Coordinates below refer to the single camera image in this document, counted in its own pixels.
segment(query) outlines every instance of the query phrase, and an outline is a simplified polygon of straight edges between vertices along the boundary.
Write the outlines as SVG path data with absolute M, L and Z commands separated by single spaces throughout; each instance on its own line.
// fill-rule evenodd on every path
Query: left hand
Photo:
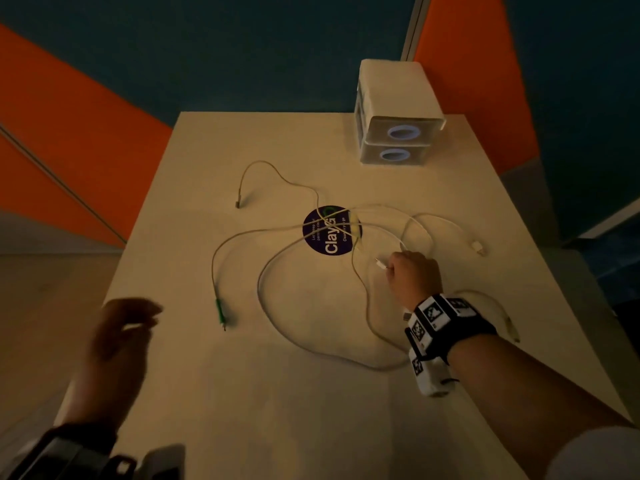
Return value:
M 109 301 L 74 379 L 65 423 L 96 423 L 115 432 L 135 402 L 147 371 L 147 348 L 162 307 L 144 298 Z M 124 329 L 125 325 L 135 325 Z

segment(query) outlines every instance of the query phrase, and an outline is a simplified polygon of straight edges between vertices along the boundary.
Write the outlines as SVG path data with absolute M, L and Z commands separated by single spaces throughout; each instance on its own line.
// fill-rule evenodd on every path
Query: green cable end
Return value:
M 220 320 L 220 325 L 222 325 L 222 330 L 227 330 L 227 319 L 225 318 L 224 313 L 222 313 L 222 303 L 220 300 L 216 298 L 216 306 L 218 307 L 218 319 Z

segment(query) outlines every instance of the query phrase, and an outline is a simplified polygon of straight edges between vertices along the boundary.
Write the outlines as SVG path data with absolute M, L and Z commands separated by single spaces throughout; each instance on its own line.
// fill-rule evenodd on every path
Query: white sleeve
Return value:
M 637 480 L 640 430 L 594 429 L 567 443 L 551 461 L 545 480 Z

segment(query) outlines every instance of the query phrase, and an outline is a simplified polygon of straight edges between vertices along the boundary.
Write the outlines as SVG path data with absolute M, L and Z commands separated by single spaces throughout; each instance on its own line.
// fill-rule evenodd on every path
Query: hand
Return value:
M 396 299 L 410 311 L 428 297 L 442 293 L 438 262 L 421 253 L 403 251 L 391 254 L 387 279 Z
M 65 423 L 98 423 L 117 432 L 142 387 L 151 328 L 161 311 L 144 298 L 114 299 L 102 307 Z M 125 330 L 125 325 L 135 326 Z

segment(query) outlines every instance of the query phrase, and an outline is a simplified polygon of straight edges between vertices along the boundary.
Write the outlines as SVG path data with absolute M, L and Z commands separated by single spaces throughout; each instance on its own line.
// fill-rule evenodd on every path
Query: tabletop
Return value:
M 183 112 L 108 293 L 165 307 L 116 451 L 142 458 L 183 444 L 190 479 L 525 478 L 459 385 L 444 398 L 424 397 L 409 365 L 366 370 L 304 351 L 272 327 L 257 298 L 258 275 L 302 237 L 301 227 L 245 235 L 220 251 L 214 276 L 230 322 L 221 330 L 214 250 L 244 230 L 301 225 L 316 208 L 313 193 L 256 165 L 236 209 L 239 179 L 254 160 L 315 188 L 321 205 L 377 203 L 455 221 L 487 256 L 428 216 L 419 220 L 433 243 L 417 226 L 405 242 L 438 259 L 445 291 L 495 297 L 523 350 L 627 415 L 464 116 L 447 117 L 423 166 L 395 167 L 359 162 L 352 114 Z M 356 214 L 397 235 L 406 222 L 384 209 Z M 365 226 L 362 244 L 353 259 L 371 297 L 371 323 L 402 344 L 402 309 L 370 259 L 384 259 L 398 243 Z M 367 328 L 365 291 L 350 259 L 293 245 L 265 272 L 265 308 L 307 347 L 379 365 L 402 360 Z M 507 337 L 491 301 L 470 301 Z

